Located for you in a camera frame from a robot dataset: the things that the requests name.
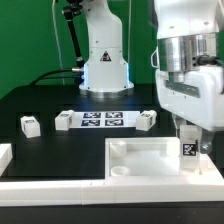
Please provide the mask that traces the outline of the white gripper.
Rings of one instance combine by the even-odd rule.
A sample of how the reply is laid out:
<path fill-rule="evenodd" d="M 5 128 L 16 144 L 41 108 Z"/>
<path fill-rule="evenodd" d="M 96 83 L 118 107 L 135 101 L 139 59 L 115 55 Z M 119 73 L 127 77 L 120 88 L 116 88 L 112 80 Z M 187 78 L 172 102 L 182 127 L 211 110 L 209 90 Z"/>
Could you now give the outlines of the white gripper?
<path fill-rule="evenodd" d="M 200 153 L 209 154 L 214 132 L 224 130 L 223 69 L 200 66 L 196 71 L 187 72 L 183 83 L 169 81 L 168 73 L 157 69 L 156 87 L 161 107 L 173 113 L 176 132 L 186 120 L 203 128 Z"/>

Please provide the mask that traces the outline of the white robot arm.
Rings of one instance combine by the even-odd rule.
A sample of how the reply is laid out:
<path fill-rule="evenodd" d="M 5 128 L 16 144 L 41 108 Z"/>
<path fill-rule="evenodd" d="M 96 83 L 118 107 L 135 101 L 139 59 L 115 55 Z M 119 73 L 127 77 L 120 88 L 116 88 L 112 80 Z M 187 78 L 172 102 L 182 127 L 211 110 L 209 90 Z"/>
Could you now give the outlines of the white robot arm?
<path fill-rule="evenodd" d="M 131 91 L 120 19 L 107 0 L 84 0 L 82 6 L 89 58 L 80 91 L 96 97 Z M 218 57 L 224 0 L 148 0 L 148 6 L 159 103 L 175 122 L 186 120 L 200 129 L 199 149 L 208 153 L 214 133 L 224 130 L 224 63 Z"/>

